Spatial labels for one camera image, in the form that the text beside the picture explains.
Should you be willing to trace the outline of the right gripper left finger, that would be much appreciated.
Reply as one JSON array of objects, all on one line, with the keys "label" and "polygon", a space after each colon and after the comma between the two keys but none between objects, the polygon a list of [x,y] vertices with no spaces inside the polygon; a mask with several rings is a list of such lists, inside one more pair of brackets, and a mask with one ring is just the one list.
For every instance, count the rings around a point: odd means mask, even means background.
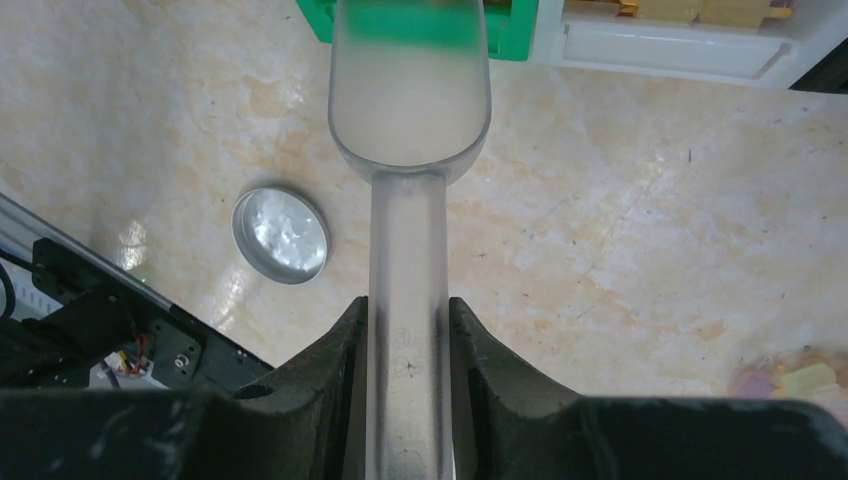
[{"label": "right gripper left finger", "polygon": [[209,390],[5,390],[5,479],[340,479],[358,297],[322,337],[225,396]]}]

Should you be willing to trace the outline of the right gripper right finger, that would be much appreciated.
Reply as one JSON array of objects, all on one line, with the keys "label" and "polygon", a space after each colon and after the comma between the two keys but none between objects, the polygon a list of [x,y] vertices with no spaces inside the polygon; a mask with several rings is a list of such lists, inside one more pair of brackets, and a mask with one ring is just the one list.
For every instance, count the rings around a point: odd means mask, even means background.
[{"label": "right gripper right finger", "polygon": [[449,302],[460,479],[843,479],[847,432],[795,400],[585,396]]}]

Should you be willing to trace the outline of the clear plastic scoop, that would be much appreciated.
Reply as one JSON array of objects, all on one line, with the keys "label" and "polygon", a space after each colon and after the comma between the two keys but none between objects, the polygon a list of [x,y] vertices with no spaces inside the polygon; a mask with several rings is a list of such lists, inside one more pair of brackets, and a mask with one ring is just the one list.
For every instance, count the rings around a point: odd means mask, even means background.
[{"label": "clear plastic scoop", "polygon": [[341,2],[329,129],[371,188],[362,475],[451,479],[446,192],[490,127],[486,37],[459,47],[364,40],[343,25]]}]

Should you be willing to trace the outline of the green candy bin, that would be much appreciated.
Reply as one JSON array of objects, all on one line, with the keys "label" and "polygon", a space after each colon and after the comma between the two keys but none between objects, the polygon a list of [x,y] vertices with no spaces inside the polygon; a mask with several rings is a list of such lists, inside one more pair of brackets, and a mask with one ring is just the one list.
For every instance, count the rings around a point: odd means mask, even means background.
[{"label": "green candy bin", "polygon": [[538,3],[484,1],[484,27],[465,11],[470,1],[342,1],[342,23],[352,35],[392,44],[459,47],[486,37],[492,59],[529,57]]}]

